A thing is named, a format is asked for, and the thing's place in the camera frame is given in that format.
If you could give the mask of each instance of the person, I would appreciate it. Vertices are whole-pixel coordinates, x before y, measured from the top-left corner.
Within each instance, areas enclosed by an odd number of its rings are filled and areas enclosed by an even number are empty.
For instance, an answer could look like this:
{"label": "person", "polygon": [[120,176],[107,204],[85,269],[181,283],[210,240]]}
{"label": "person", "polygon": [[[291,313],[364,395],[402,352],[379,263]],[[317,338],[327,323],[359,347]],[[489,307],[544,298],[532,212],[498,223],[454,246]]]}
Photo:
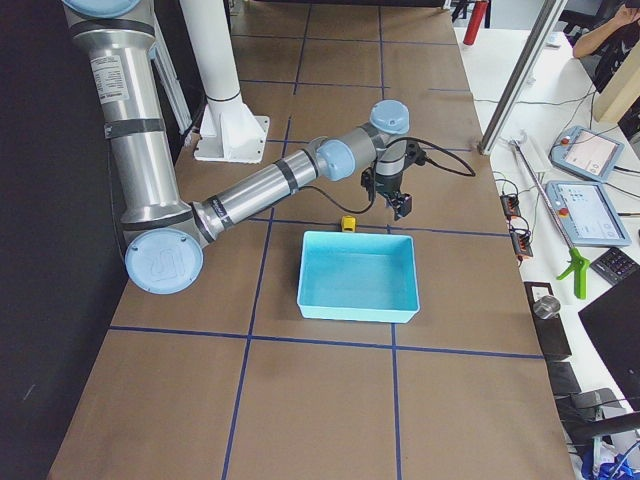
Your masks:
{"label": "person", "polygon": [[[639,39],[640,8],[623,5],[610,20],[576,41],[573,56],[583,58],[602,48],[602,58],[593,78],[596,89],[602,92]],[[618,124],[629,139],[640,131],[640,100],[631,106]]]}

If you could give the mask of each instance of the tablet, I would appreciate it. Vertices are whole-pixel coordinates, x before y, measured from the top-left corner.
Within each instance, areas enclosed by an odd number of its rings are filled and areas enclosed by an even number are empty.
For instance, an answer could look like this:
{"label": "tablet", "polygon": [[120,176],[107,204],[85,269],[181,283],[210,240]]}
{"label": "tablet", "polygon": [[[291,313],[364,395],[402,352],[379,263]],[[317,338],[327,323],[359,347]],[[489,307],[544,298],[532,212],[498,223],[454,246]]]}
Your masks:
{"label": "tablet", "polygon": [[549,159],[558,168],[578,177],[605,182],[622,154],[624,145],[584,127],[562,134],[551,149]]}
{"label": "tablet", "polygon": [[551,181],[545,190],[562,227],[576,246],[631,244],[631,237],[600,182]]}

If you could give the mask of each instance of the black keyboard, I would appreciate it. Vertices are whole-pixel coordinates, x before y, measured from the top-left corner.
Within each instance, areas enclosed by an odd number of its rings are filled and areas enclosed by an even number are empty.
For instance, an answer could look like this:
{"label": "black keyboard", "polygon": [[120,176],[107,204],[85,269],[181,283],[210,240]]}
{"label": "black keyboard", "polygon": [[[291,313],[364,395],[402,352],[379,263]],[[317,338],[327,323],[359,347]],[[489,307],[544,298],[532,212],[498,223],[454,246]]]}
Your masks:
{"label": "black keyboard", "polygon": [[591,268],[615,285],[640,269],[640,265],[619,248],[612,247],[591,262]]}

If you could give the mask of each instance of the blue cable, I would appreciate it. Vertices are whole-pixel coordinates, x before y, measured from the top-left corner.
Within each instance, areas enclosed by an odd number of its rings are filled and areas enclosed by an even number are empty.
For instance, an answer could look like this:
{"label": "blue cable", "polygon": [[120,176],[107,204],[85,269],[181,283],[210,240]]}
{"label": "blue cable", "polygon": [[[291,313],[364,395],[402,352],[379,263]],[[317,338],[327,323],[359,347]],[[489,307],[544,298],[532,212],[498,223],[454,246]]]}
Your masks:
{"label": "blue cable", "polygon": [[631,455],[631,452],[633,452],[638,446],[640,446],[640,440],[638,440],[636,443],[634,443],[629,448],[629,450],[627,450],[625,452],[625,454],[622,456],[622,458],[620,460],[618,460],[618,463],[616,464],[615,468],[613,469],[611,474],[607,477],[608,480],[613,480],[615,478],[615,475],[616,475],[616,473],[618,473],[618,470],[620,470],[622,468],[622,465],[627,460],[627,458],[629,458],[629,455]]}

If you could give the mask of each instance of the black monitor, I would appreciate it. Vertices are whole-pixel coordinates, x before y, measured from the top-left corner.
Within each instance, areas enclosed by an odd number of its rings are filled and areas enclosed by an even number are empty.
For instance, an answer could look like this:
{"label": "black monitor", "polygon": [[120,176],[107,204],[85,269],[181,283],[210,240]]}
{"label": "black monitor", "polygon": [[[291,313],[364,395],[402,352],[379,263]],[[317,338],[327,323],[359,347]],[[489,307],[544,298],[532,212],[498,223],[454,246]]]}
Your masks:
{"label": "black monitor", "polygon": [[580,311],[580,320],[611,376],[640,410],[640,271]]}

